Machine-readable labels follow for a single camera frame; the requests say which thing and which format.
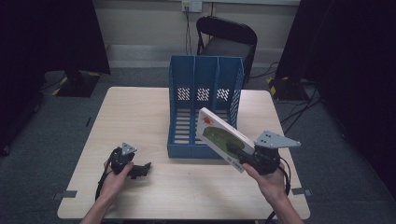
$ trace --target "gray carpet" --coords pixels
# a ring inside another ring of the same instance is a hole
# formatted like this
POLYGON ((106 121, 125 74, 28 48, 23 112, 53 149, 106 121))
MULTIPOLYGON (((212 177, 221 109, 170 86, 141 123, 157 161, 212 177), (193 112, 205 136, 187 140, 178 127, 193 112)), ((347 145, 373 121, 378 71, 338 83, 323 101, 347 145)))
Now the gray carpet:
MULTIPOLYGON (((265 70, 254 68, 252 75, 265 70)), ((91 98, 54 97, 56 86, 44 89, 39 110, 10 145, 10 155, 0 158, 0 223, 78 223, 59 219, 60 201, 52 197, 66 189, 106 91, 112 86, 167 87, 167 74, 167 68, 114 68, 112 76, 99 79, 91 98)), ((62 75, 47 73, 48 84, 62 75)), ((245 89, 268 87, 260 77, 245 89)), ((306 85, 308 94, 313 89, 306 85)), ((280 120, 304 107, 296 105, 301 102, 274 103, 280 120)), ((305 223, 396 223, 396 202, 342 134, 323 103, 307 109, 286 133, 303 143, 290 152, 303 187, 313 193, 307 197, 311 217, 305 223)))

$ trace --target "wooden table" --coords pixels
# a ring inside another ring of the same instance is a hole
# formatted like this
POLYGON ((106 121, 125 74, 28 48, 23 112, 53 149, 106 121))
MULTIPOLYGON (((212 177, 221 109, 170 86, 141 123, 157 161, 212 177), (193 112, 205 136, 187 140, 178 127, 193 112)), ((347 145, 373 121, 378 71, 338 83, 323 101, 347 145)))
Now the wooden table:
MULTIPOLYGON (((120 219, 266 219, 272 212, 257 183, 223 160, 169 159, 169 90, 167 88, 113 87, 108 90, 67 190, 60 218, 80 219, 94 202, 111 151, 126 142, 138 148, 134 164, 152 162, 146 177, 127 180, 106 218, 120 219)), ((238 130, 256 139, 264 130, 282 133, 267 91, 242 91, 238 130)), ((289 150, 280 155, 291 167, 291 188, 300 188, 289 150)), ((290 199, 303 219, 310 216, 305 196, 290 199)))

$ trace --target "book cover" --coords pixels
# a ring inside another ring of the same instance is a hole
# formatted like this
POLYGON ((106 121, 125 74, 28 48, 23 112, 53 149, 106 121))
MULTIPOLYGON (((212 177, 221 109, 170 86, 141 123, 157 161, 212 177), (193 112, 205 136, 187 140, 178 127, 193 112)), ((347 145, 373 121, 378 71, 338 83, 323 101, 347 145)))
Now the book cover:
POLYGON ((202 108, 199 111, 196 135, 236 170, 240 173, 244 172, 242 164, 239 163, 233 152, 236 150, 244 150, 247 153, 254 152, 252 140, 207 108, 202 108))

